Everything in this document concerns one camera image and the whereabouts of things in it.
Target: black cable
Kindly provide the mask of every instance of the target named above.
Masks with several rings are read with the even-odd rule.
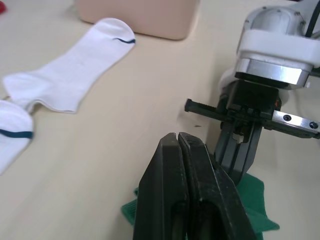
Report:
[[[317,20],[319,18],[319,15],[320,15],[320,0],[318,1],[317,5],[315,6],[315,8],[313,10],[308,28],[305,33],[306,38],[311,38],[312,34],[314,33],[314,29],[315,29]]]

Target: white sock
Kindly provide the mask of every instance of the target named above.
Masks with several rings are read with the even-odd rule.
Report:
[[[75,113],[81,99],[107,69],[135,45],[135,35],[123,21],[97,22],[67,53],[38,70],[5,76],[12,101],[29,113],[36,103]]]
[[[33,120],[20,106],[0,100],[0,175],[33,136]]]

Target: beige table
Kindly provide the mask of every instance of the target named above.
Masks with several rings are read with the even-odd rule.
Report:
[[[71,0],[5,2],[0,78],[51,61],[90,28]],[[0,240],[131,239],[120,207],[134,199],[159,139],[184,131],[214,148],[219,122],[184,113],[184,103],[217,103],[246,15],[272,4],[288,2],[203,0],[188,39],[137,35],[133,51],[96,82],[77,114],[39,108],[35,139],[0,177]],[[320,86],[313,86],[292,93],[283,110],[320,119]],[[318,141],[263,131],[250,173],[264,181],[267,213],[281,227],[265,239],[319,239],[319,171]]]

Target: green towel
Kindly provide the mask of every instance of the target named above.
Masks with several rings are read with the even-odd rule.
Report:
[[[257,240],[263,240],[262,232],[278,230],[280,227],[267,217],[264,199],[264,183],[258,178],[245,174],[241,182],[236,187],[245,212],[250,220]],[[133,200],[122,206],[121,210],[125,218],[131,225],[135,224],[137,200]]]

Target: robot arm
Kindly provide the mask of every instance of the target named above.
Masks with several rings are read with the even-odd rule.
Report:
[[[286,90],[305,87],[320,67],[319,13],[318,0],[253,11],[244,21],[236,65],[219,82],[218,106],[185,104],[186,112],[222,122],[214,157],[235,185],[253,164],[262,128],[320,139],[317,122],[281,112]]]
[[[318,0],[253,11],[244,21],[236,65],[221,78],[220,88],[231,79],[287,90],[305,87],[320,67],[319,12]]]

